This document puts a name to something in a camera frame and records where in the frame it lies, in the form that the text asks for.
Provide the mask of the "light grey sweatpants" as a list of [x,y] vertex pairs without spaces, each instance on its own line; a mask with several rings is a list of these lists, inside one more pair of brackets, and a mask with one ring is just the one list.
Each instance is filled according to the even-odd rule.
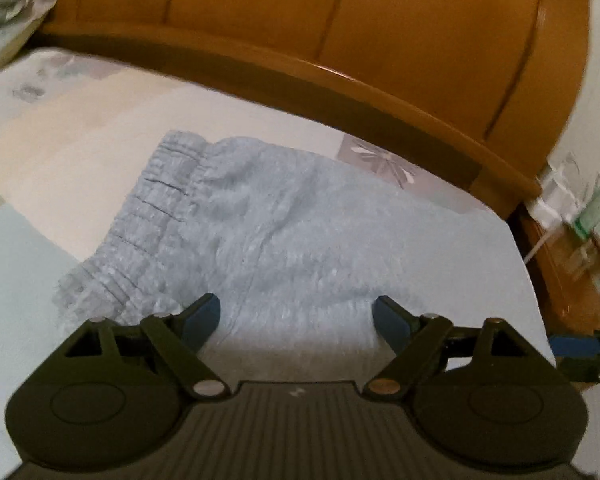
[[60,281],[59,326],[133,325],[209,292],[221,319],[200,356],[230,384],[366,382],[391,358],[372,321],[381,295],[461,326],[504,318],[550,353],[512,232],[489,209],[256,139],[171,132]]

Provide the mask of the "wooden nightstand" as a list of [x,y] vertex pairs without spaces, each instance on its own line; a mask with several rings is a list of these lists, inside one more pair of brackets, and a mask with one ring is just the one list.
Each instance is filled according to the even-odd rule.
[[538,297],[547,333],[600,330],[600,251],[566,226],[546,232],[519,206],[508,218]]

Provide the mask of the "clutter on nightstand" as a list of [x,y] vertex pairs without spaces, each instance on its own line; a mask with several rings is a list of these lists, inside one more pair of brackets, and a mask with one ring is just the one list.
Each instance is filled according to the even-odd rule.
[[530,261],[559,232],[576,237],[569,269],[584,271],[600,261],[600,179],[585,181],[577,159],[568,154],[558,165],[547,164],[539,174],[541,193],[524,203],[541,229],[524,261]]

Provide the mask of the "patchwork floral bed sheet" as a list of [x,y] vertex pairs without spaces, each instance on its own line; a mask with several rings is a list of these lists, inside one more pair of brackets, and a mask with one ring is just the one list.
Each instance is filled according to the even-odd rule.
[[74,332],[59,326],[59,283],[102,244],[171,132],[256,139],[418,196],[489,209],[402,158],[391,180],[351,165],[356,150],[373,160],[385,152],[319,122],[100,58],[33,51],[0,71],[0,479],[20,463],[5,426],[8,400]]

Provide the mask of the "wooden headboard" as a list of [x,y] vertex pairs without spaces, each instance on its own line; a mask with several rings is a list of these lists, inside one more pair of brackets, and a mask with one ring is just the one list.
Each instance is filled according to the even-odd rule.
[[58,0],[38,44],[354,134],[507,217],[576,102],[590,0]]

